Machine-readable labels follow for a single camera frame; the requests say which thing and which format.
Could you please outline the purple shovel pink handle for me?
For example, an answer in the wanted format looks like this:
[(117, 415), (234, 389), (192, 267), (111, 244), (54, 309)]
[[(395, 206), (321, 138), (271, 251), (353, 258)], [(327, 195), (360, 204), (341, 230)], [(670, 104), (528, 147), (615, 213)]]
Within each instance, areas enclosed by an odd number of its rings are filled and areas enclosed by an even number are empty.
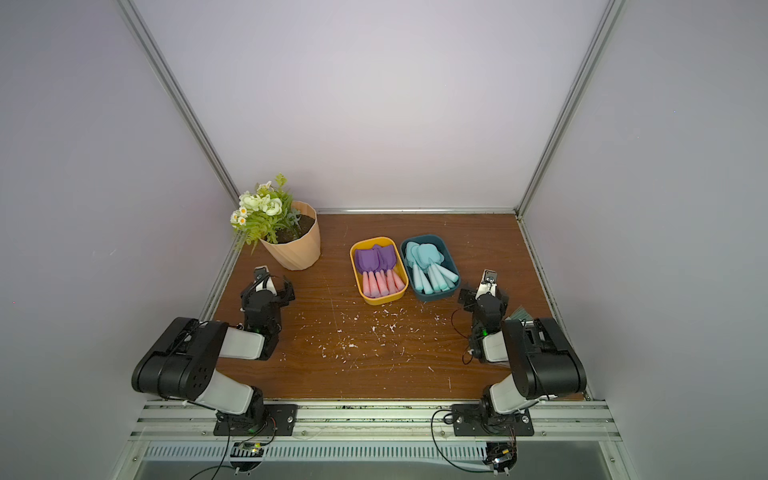
[(377, 287), (379, 289), (380, 296), (381, 297), (388, 296), (389, 295), (389, 288), (388, 288), (387, 280), (386, 280), (386, 277), (385, 277), (384, 273), (381, 270), (379, 270), (379, 271), (376, 271), (374, 273), (374, 275), (375, 275), (375, 278), (376, 278)]
[(398, 291), (398, 289), (394, 281), (392, 270), (391, 269), (387, 270), (385, 275), (386, 275), (386, 283), (387, 283), (389, 294), (390, 295), (395, 294)]
[(363, 286), (363, 294), (365, 297), (372, 298), (371, 297), (371, 288), (370, 288), (370, 280), (368, 276), (368, 272), (362, 273), (362, 286)]
[(387, 270), (394, 270), (394, 266), (396, 265), (394, 247), (392, 245), (375, 245), (373, 249), (376, 251), (379, 260), (379, 267), (377, 271), (381, 270), (385, 275)]
[(398, 291), (404, 290), (405, 289), (405, 283), (403, 282), (403, 280), (401, 279), (401, 277), (397, 274), (397, 272), (395, 270), (392, 270), (392, 277), (393, 277), (393, 282), (394, 282), (397, 290)]
[(379, 260), (374, 249), (357, 249), (354, 258), (359, 273), (375, 273), (378, 270)]
[(380, 297), (380, 289), (378, 287), (378, 283), (377, 283), (375, 274), (373, 272), (368, 272), (368, 282), (369, 282), (369, 287), (370, 287), (369, 296), (371, 298), (379, 298)]

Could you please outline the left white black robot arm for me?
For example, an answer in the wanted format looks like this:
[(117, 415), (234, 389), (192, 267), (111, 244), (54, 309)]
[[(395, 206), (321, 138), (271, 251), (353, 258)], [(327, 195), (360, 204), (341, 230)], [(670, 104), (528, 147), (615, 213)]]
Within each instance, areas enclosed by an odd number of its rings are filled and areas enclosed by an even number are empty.
[(135, 367), (134, 391), (165, 399), (181, 399), (212, 409), (226, 419), (252, 424), (264, 417), (263, 393), (217, 370), (220, 359), (266, 361), (282, 331), (281, 311), (295, 300), (292, 283), (282, 286), (265, 266), (240, 294), (243, 322), (177, 317)]

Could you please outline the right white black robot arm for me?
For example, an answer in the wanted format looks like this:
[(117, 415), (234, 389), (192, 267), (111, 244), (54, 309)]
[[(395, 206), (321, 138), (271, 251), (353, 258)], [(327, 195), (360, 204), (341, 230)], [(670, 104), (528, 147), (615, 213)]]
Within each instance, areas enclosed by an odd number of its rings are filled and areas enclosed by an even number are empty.
[(460, 291), (462, 308), (471, 314), (468, 353), (486, 364), (509, 367), (509, 374), (488, 386), (481, 411), (488, 417), (509, 416), (542, 397), (582, 394), (586, 370), (560, 325), (553, 318), (509, 315), (509, 296), (494, 270), (483, 271), (477, 288)]

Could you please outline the dark teal storage box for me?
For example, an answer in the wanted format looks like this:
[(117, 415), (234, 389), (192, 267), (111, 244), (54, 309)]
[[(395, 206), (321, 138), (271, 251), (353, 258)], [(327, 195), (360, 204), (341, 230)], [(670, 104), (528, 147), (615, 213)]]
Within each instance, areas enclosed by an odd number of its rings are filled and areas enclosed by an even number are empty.
[[(440, 261), (439, 264), (442, 265), (443, 267), (451, 270), (452, 272), (458, 274), (459, 275), (459, 282), (457, 284), (454, 284), (454, 287), (451, 290), (437, 292), (437, 293), (434, 293), (432, 295), (425, 295), (424, 292), (416, 292), (414, 290), (413, 284), (412, 284), (411, 270), (410, 270), (410, 267), (408, 266), (407, 261), (406, 261), (405, 244), (407, 242), (414, 242), (415, 243), (415, 247), (413, 249), (413, 253), (415, 255), (416, 260), (417, 260), (416, 250), (417, 250), (417, 247), (420, 244), (426, 244), (426, 243), (434, 244), (437, 247), (437, 249), (440, 252), (440, 254), (441, 254), (441, 261)], [(445, 241), (441, 237), (439, 237), (437, 235), (434, 235), (434, 234), (425, 234), (425, 235), (420, 235), (420, 236), (408, 238), (408, 239), (406, 239), (405, 241), (403, 241), (401, 243), (401, 245), (399, 247), (399, 252), (401, 253), (401, 255), (403, 257), (403, 260), (404, 260), (404, 264), (405, 264), (405, 267), (406, 267), (406, 273), (407, 273), (407, 276), (408, 276), (408, 278), (410, 280), (410, 283), (411, 283), (411, 289), (412, 289), (414, 295), (416, 296), (416, 298), (419, 301), (424, 302), (424, 303), (428, 303), (428, 302), (433, 302), (433, 301), (437, 301), (437, 300), (447, 299), (447, 298), (453, 296), (458, 291), (458, 288), (459, 288), (459, 286), (461, 284), (462, 278), (461, 278), (460, 272), (458, 270), (457, 264), (456, 264), (452, 254), (451, 254), (451, 251), (448, 249), (447, 244), (445, 243)]]

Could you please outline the yellow storage box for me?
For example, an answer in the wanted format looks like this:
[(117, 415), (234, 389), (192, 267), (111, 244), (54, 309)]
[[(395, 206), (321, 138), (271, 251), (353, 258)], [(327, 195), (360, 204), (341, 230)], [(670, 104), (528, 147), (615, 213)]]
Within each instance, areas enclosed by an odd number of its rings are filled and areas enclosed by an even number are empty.
[[(396, 265), (394, 266), (394, 270), (397, 272), (397, 274), (401, 277), (401, 279), (405, 283), (405, 289), (404, 290), (398, 291), (395, 294), (388, 295), (388, 296), (385, 296), (385, 297), (381, 297), (380, 296), (379, 298), (368, 298), (368, 297), (364, 296), (364, 294), (363, 294), (363, 286), (362, 286), (362, 274), (358, 272), (357, 267), (356, 267), (356, 262), (355, 262), (355, 258), (354, 258), (355, 251), (357, 249), (373, 249), (373, 247), (375, 245), (381, 245), (381, 246), (392, 245), (394, 247), (394, 253), (395, 253), (395, 256), (396, 256)], [(405, 268), (404, 262), (403, 262), (403, 260), (402, 260), (402, 258), (400, 256), (400, 253), (398, 252), (398, 250), (396, 248), (395, 242), (392, 239), (390, 239), (388, 237), (376, 237), (376, 238), (371, 238), (371, 239), (368, 239), (368, 240), (359, 241), (356, 244), (354, 244), (351, 247), (351, 249), (350, 249), (350, 260), (351, 260), (353, 272), (354, 272), (354, 275), (355, 275), (358, 292), (362, 296), (363, 300), (366, 303), (368, 303), (369, 305), (378, 306), (378, 305), (382, 305), (382, 304), (385, 304), (385, 303), (391, 303), (391, 302), (396, 301), (396, 300), (398, 300), (398, 299), (400, 299), (400, 298), (402, 298), (404, 296), (404, 294), (405, 294), (405, 292), (406, 292), (406, 290), (407, 290), (407, 288), (409, 286), (409, 280), (408, 280), (408, 277), (407, 277), (407, 273), (406, 273), (406, 268)]]

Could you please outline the terracotta flower pot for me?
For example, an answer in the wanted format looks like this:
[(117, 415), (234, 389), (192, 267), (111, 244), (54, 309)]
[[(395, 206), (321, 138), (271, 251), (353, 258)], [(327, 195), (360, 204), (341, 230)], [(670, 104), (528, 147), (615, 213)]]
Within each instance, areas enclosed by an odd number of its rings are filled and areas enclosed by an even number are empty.
[(301, 215), (314, 220), (311, 228), (300, 238), (282, 244), (272, 244), (261, 240), (264, 248), (282, 265), (291, 271), (306, 270), (313, 266), (321, 256), (321, 234), (316, 210), (306, 202), (294, 200), (292, 206)]

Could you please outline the white flowers green plant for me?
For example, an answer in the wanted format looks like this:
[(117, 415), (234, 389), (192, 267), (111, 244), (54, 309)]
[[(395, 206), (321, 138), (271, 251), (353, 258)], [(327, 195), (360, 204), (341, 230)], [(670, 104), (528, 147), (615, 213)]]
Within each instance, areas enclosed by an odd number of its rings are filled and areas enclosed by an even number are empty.
[(237, 208), (229, 223), (241, 235), (240, 245), (254, 245), (261, 240), (278, 244), (300, 236), (301, 213), (293, 207), (293, 196), (286, 188), (286, 177), (280, 173), (273, 180), (258, 184), (253, 192), (239, 196)]

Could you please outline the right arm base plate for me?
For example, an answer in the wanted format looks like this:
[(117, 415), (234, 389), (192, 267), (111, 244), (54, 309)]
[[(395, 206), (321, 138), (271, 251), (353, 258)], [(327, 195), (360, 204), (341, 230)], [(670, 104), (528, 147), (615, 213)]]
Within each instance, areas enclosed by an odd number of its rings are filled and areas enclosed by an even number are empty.
[(528, 409), (509, 414), (495, 412), (480, 403), (453, 404), (450, 408), (454, 435), (459, 437), (534, 435), (533, 422)]

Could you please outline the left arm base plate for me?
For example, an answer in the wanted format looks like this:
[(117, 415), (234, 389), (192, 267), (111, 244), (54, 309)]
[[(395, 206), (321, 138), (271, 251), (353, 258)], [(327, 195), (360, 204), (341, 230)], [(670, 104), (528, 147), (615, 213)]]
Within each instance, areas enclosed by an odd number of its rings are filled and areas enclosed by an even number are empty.
[(216, 413), (214, 436), (291, 436), (298, 405), (278, 402), (256, 406), (244, 414)]

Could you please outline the aluminium front rail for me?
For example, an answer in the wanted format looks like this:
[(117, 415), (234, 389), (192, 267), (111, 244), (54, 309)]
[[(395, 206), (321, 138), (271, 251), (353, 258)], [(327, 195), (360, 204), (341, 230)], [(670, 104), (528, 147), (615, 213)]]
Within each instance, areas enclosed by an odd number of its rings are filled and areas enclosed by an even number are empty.
[(272, 400), (264, 427), (227, 434), (216, 414), (180, 401), (151, 400), (130, 433), (132, 441), (458, 441), (515, 436), (526, 441), (618, 441), (621, 436), (603, 401), (541, 401), (515, 416), (511, 425), (482, 427), (476, 405), (454, 400)]

